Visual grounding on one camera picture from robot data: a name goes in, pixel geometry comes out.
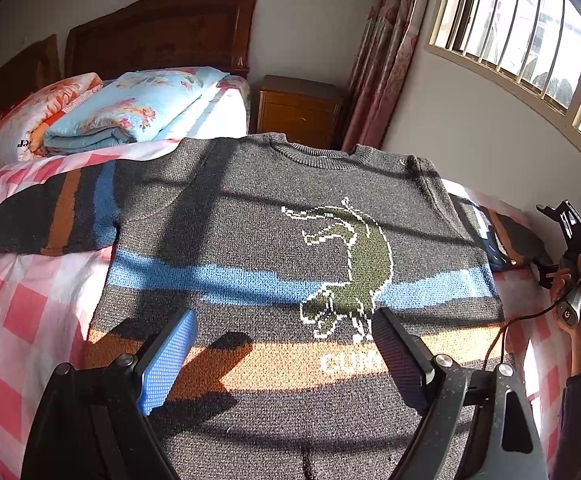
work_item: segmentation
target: blue stripe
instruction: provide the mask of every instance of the blue stripe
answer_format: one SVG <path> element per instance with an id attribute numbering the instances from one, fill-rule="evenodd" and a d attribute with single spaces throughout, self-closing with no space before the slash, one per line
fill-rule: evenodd
<path id="1" fill-rule="evenodd" d="M 115 175 L 116 162 L 116 160 L 104 162 L 102 164 L 102 170 L 94 183 L 93 234 L 97 247 L 100 249 L 113 245 L 117 236 L 117 229 L 114 223 L 120 210 L 115 203 L 112 183 L 113 176 Z"/>
<path id="2" fill-rule="evenodd" d="M 301 303 L 319 290 L 322 282 L 281 280 L 275 272 L 235 267 L 172 267 L 158 258 L 119 248 L 110 266 L 110 285 L 139 290 L 191 290 L 205 292 L 208 303 L 271 306 Z M 462 298 L 495 296 L 488 265 L 440 272 L 411 283 L 388 283 L 378 303 L 398 310 L 422 308 Z"/>

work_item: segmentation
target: nightstand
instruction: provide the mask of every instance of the nightstand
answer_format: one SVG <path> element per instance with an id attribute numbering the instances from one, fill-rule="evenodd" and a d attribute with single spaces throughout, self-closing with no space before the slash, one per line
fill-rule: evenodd
<path id="1" fill-rule="evenodd" d="M 333 85 L 267 75 L 260 90 L 257 133 L 278 132 L 288 142 L 329 149 L 342 101 Z"/>

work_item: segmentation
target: window sill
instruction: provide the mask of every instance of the window sill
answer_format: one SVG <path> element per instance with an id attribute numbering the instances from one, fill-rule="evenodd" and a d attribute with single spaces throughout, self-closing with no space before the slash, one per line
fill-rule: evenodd
<path id="1" fill-rule="evenodd" d="M 581 132 L 573 126 L 572 119 L 569 119 L 567 116 L 552 108 L 546 101 L 540 99 L 530 90 L 517 85 L 513 80 L 495 72 L 489 66 L 477 63 L 468 57 L 461 56 L 461 54 L 456 54 L 429 43 L 427 43 L 424 48 L 431 54 L 443 57 L 463 68 L 471 70 L 510 92 L 517 99 L 541 115 L 546 121 L 551 123 L 552 126 L 557 128 L 557 130 L 559 130 L 561 134 L 581 153 Z"/>

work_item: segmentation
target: screw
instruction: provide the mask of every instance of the screw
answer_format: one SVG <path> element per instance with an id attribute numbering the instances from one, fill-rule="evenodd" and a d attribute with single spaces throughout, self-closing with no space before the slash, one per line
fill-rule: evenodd
<path id="1" fill-rule="evenodd" d="M 512 377 L 514 370 L 512 369 L 512 366 L 503 364 L 499 365 L 499 373 L 506 377 Z"/>
<path id="2" fill-rule="evenodd" d="M 452 366 L 452 358 L 447 356 L 446 354 L 439 354 L 435 357 L 435 362 L 439 366 L 443 366 L 444 368 L 450 368 Z"/>
<path id="3" fill-rule="evenodd" d="M 68 363 L 61 363 L 55 366 L 55 373 L 57 375 L 66 375 L 70 371 L 70 365 Z"/>
<path id="4" fill-rule="evenodd" d="M 115 364 L 120 367 L 126 367 L 132 364 L 133 354 L 122 354 L 115 359 Z"/>

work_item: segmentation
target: green crocodile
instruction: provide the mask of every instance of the green crocodile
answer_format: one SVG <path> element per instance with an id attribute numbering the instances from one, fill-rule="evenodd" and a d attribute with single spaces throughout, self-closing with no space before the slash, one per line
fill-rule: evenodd
<path id="1" fill-rule="evenodd" d="M 316 324 L 316 338 L 327 338 L 339 320 L 350 317 L 358 333 L 353 341 L 372 339 L 370 321 L 375 311 L 375 298 L 393 279 L 393 251 L 384 232 L 367 213 L 349 205 L 323 206 L 309 211 L 293 211 L 282 207 L 282 213 L 295 220 L 328 219 L 328 227 L 315 234 L 302 230 L 306 245 L 317 245 L 331 238 L 340 238 L 348 249 L 348 280 L 325 282 L 320 289 L 300 304 L 300 317 L 306 324 Z"/>

